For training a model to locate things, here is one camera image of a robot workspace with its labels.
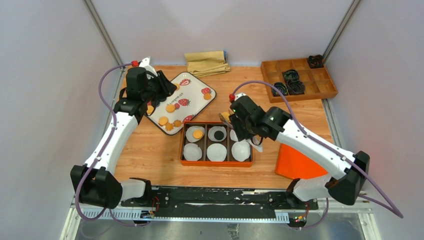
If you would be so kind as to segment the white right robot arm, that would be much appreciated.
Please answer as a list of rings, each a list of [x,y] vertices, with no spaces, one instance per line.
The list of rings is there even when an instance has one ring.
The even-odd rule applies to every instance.
[[[341,204],[355,204],[365,183],[370,157],[353,153],[324,140],[302,125],[297,125],[288,112],[279,107],[264,111],[244,93],[231,94],[229,116],[239,140],[255,145],[255,137],[287,145],[326,170],[327,174],[310,179],[294,179],[286,190],[285,201],[292,209],[305,202],[331,197]]]

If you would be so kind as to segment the orange compartment cookie box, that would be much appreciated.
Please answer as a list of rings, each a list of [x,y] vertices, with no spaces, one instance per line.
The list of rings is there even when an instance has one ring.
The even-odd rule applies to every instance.
[[[188,121],[183,124],[180,140],[180,163],[196,167],[251,167],[252,148],[245,159],[234,157],[231,129],[221,122]]]

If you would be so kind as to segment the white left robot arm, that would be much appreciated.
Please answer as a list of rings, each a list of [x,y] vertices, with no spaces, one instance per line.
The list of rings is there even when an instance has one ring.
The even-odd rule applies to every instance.
[[[151,67],[132,67],[126,74],[126,87],[112,111],[108,130],[83,165],[74,165],[70,178],[75,190],[75,204],[114,209],[120,202],[134,199],[140,206],[153,201],[151,182],[130,178],[119,182],[114,177],[117,162],[130,135],[146,115],[148,104],[165,100],[177,89],[165,74]]]

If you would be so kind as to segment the black sandwich cookie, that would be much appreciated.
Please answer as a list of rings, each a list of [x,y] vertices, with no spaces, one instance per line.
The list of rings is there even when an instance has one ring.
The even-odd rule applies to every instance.
[[[224,134],[222,131],[220,131],[220,130],[216,131],[216,132],[213,134],[213,136],[214,136],[214,138],[215,138],[218,142],[222,141],[222,139],[224,139],[224,138],[225,138],[225,134]]]

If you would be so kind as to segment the metal tongs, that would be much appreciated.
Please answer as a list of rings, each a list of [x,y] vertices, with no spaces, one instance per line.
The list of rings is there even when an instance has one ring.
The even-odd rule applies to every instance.
[[[239,127],[239,126],[235,125],[234,123],[231,122],[231,116],[233,116],[233,115],[230,114],[230,116],[229,116],[230,122],[224,121],[222,119],[221,113],[219,113],[218,116],[219,116],[219,119],[221,120],[221,122],[223,124],[225,124],[227,127],[229,127],[230,130],[234,130],[236,135],[237,135],[236,127]],[[237,135],[238,142],[247,142],[249,145],[251,145],[258,152],[263,152],[263,144],[262,144],[263,139],[261,139],[261,140],[256,139],[255,136],[251,135],[246,130],[243,130],[242,133],[243,133],[243,136]]]

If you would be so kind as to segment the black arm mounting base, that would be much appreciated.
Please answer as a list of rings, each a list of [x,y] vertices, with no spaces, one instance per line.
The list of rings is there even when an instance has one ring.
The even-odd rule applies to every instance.
[[[154,186],[151,198],[128,199],[122,207],[156,210],[156,217],[205,220],[271,220],[277,212],[317,210],[316,200],[292,206],[283,189]]]

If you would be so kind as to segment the white strawberry tray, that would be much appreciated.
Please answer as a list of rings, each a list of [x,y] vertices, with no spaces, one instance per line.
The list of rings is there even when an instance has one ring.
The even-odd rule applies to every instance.
[[[171,82],[177,85],[177,90],[173,95],[167,97],[165,101],[160,102],[155,107],[155,111],[146,117],[168,136],[176,135],[183,128],[185,122],[192,121],[217,97],[217,92],[211,86],[189,72],[180,73]],[[210,100],[204,99],[204,94],[206,93],[212,95]],[[167,112],[167,105],[175,105],[175,111],[172,113]],[[160,117],[167,117],[168,122],[171,124],[175,120],[180,120],[182,125],[174,127],[172,131],[166,131],[165,125],[160,126],[158,123]]]

